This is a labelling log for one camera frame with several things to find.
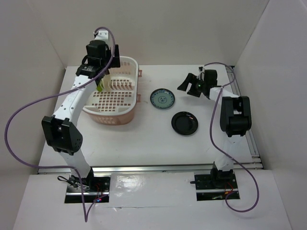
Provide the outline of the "lime green plate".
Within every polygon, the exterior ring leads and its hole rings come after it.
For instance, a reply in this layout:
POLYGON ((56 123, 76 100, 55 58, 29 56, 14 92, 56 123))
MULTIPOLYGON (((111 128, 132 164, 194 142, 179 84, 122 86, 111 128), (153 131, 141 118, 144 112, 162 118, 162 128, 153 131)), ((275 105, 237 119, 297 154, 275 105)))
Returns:
POLYGON ((100 80, 100 82, 98 83, 98 85, 97 85, 97 87, 96 87, 96 90, 97 90, 98 92, 102 92, 103 89, 104 89, 104 87, 103 87, 103 81, 100 80))

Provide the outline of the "blue patterned plate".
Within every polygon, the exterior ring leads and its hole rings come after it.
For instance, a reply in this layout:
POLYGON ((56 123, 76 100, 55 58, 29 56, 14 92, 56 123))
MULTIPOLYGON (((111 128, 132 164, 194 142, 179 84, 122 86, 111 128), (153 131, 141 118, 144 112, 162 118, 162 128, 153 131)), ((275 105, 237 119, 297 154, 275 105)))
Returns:
POLYGON ((150 95, 151 104, 160 110, 171 108, 175 100, 175 95, 170 90, 164 88, 156 89, 150 95))

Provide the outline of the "cream plate with black patch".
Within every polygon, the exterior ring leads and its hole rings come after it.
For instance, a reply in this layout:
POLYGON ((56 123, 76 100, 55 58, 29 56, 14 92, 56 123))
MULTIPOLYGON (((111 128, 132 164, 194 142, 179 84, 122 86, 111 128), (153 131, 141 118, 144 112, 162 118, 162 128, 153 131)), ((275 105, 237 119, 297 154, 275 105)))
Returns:
POLYGON ((107 70, 105 72, 104 77, 100 81, 100 87, 105 91, 109 91, 110 90, 110 86, 109 86, 110 82, 111 82, 111 75, 110 75, 109 70, 107 70))

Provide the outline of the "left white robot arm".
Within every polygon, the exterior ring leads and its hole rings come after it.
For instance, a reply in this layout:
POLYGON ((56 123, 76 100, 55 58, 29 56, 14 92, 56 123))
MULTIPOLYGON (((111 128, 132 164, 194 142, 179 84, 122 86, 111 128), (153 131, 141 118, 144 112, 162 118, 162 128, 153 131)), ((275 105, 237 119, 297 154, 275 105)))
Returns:
POLYGON ((120 67, 119 48, 101 40, 86 46, 87 54, 77 68, 70 92, 52 116, 42 119, 47 144, 58 152, 71 169, 71 182, 84 191, 94 187, 94 172, 81 151, 83 136, 77 129, 81 111, 110 68, 120 67))

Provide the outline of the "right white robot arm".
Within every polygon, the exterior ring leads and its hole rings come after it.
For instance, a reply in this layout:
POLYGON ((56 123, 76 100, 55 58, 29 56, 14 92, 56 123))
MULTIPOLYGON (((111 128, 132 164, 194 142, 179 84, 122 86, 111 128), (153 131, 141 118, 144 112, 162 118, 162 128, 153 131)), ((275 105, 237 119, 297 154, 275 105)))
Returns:
POLYGON ((189 73, 177 88, 188 95, 200 97, 201 94, 215 101, 210 121, 209 135, 213 146, 220 152, 210 171, 209 182, 214 188, 227 186, 234 178, 235 156, 243 137, 251 129, 250 99, 239 96, 217 85, 217 71, 203 69, 199 75, 189 73), (217 107, 220 106, 220 129, 225 134, 224 145, 218 147, 213 142, 212 126, 217 107))

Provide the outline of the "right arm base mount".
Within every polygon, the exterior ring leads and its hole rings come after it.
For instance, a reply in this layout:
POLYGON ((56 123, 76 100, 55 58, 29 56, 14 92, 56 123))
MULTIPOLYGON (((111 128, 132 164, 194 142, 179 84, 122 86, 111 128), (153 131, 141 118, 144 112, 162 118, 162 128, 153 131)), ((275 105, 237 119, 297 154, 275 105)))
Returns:
POLYGON ((195 186, 197 201, 240 199, 236 176, 221 182, 214 181, 210 174, 195 174, 190 184, 195 186))

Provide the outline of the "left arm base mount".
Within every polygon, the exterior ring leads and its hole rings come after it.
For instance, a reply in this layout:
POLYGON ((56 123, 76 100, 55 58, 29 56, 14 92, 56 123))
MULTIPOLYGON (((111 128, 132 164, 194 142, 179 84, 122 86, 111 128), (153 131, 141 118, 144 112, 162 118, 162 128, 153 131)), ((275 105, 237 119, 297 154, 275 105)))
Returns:
MULTIPOLYGON (((81 185, 73 178, 58 176, 57 179, 67 183, 65 204, 82 203, 81 185)), ((92 203, 96 199, 97 203, 109 202, 110 176, 93 177, 90 185, 83 185, 85 203, 92 203)))

